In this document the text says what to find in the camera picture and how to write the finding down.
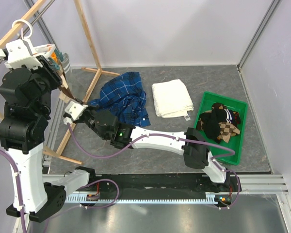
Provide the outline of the black red argyle sock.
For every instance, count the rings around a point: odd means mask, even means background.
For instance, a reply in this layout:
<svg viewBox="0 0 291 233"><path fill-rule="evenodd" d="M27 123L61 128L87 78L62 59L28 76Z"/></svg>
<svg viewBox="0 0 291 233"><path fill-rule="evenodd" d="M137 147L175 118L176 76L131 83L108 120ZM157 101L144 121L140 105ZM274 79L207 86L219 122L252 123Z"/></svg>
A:
<svg viewBox="0 0 291 233"><path fill-rule="evenodd" d="M225 105L221 104L221 103L214 103L211 107L211 110L213 109L228 109ZM235 116L235 123L232 123L234 126L238 126L241 123L241 118L240 115L237 111L233 111L234 116Z"/></svg>

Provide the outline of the black white striped sock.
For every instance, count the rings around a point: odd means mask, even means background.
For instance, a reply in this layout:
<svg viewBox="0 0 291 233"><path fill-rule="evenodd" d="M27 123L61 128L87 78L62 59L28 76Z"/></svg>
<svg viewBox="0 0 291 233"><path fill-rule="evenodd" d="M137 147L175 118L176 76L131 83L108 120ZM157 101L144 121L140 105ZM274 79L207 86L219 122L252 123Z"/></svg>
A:
<svg viewBox="0 0 291 233"><path fill-rule="evenodd" d="M215 112L204 112L199 116L201 122L201 130L207 138L217 140L220 135L220 126Z"/></svg>

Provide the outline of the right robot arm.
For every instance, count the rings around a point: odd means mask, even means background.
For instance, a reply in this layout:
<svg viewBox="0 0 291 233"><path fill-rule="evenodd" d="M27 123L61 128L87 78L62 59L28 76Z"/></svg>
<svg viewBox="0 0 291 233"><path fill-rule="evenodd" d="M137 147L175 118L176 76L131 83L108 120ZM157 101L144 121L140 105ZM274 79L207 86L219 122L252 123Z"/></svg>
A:
<svg viewBox="0 0 291 233"><path fill-rule="evenodd" d="M85 123L101 139L110 141L117 149L156 149L183 156L187 167L202 170L213 187L224 191L230 185L225 167L218 164L210 143L194 128L185 132L159 132L121 123L108 110L97 112L94 107L74 104L68 113L73 122Z"/></svg>

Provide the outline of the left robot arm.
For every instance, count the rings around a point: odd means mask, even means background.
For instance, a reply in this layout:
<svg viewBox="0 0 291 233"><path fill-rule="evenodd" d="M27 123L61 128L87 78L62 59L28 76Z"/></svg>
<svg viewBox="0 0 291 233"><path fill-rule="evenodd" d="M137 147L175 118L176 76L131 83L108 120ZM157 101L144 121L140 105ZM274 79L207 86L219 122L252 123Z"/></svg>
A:
<svg viewBox="0 0 291 233"><path fill-rule="evenodd" d="M56 181L43 180L42 153L51 113L50 97L62 80L46 58L40 55L37 60L40 65L36 68L21 65L2 78L0 94L5 105L0 143L16 170L17 194L7 214L19 217L26 213L31 221L41 223L60 211L68 195L81 188L95 189L97 180L95 171L83 166Z"/></svg>

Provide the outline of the brown cream striped sock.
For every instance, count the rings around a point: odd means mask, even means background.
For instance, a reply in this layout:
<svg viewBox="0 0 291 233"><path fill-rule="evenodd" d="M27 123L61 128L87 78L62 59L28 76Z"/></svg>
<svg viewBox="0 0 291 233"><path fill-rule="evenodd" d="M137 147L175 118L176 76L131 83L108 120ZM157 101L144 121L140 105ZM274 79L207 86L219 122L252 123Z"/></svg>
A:
<svg viewBox="0 0 291 233"><path fill-rule="evenodd" d="M84 97L84 89L82 85L78 82L76 75L70 71L68 73L64 73L62 63L60 64L60 70L57 71L59 76L62 79L62 85L59 87L61 94L60 98L65 102L68 103L70 100L74 102L83 103Z"/></svg>

